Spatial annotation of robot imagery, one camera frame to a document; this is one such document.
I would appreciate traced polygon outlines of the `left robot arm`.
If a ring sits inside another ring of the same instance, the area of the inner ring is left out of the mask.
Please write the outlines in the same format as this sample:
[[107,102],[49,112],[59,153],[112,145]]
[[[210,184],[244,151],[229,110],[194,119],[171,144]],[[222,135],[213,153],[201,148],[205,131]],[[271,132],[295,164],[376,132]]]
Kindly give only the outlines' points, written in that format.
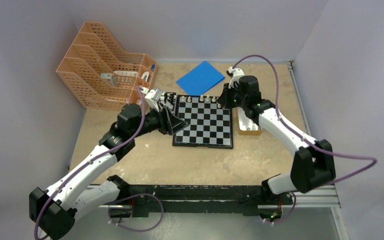
[[37,187],[29,194],[34,239],[58,240],[99,206],[126,203],[131,199],[130,185],[119,176],[109,177],[94,189],[88,186],[135,147],[136,137],[153,131],[172,136],[188,125],[166,106],[145,112],[143,106],[135,103],[125,105],[109,131],[79,165],[46,189]]

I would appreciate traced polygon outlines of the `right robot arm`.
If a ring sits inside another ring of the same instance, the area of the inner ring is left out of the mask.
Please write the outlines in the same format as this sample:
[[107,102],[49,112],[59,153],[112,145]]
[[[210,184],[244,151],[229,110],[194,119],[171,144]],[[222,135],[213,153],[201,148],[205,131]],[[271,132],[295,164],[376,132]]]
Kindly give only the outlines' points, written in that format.
[[223,86],[217,102],[225,109],[240,108],[260,128],[275,136],[293,154],[290,173],[279,174],[262,182],[260,196],[268,204],[286,192],[307,193],[336,178],[332,145],[316,140],[282,117],[273,102],[262,98],[258,79],[241,76]]

